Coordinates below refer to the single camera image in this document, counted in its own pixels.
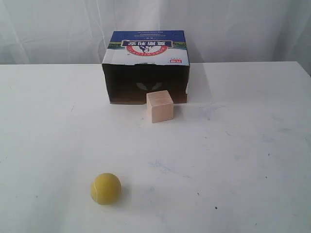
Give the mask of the light wooden cube block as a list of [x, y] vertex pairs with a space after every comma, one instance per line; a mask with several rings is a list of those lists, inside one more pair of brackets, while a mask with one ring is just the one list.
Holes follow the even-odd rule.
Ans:
[[152, 123], [173, 119], [173, 100], [167, 90], [147, 93], [146, 103]]

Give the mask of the blue printed cardboard box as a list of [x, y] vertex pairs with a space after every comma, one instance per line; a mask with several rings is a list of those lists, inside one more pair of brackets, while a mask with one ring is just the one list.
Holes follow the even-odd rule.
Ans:
[[167, 90], [187, 102], [190, 62], [183, 30], [114, 31], [102, 68], [111, 104], [145, 104], [150, 92]]

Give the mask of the white backdrop curtain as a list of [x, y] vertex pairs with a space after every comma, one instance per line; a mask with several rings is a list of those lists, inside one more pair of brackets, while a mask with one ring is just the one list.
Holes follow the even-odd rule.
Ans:
[[311, 68], [308, 0], [3, 0], [2, 64], [100, 63], [114, 31], [183, 30], [191, 62]]

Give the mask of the yellow tennis ball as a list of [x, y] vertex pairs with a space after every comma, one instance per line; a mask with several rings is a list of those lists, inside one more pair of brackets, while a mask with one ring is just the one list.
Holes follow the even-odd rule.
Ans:
[[121, 195], [120, 180], [112, 173], [102, 173], [93, 180], [90, 195], [100, 205], [114, 204]]

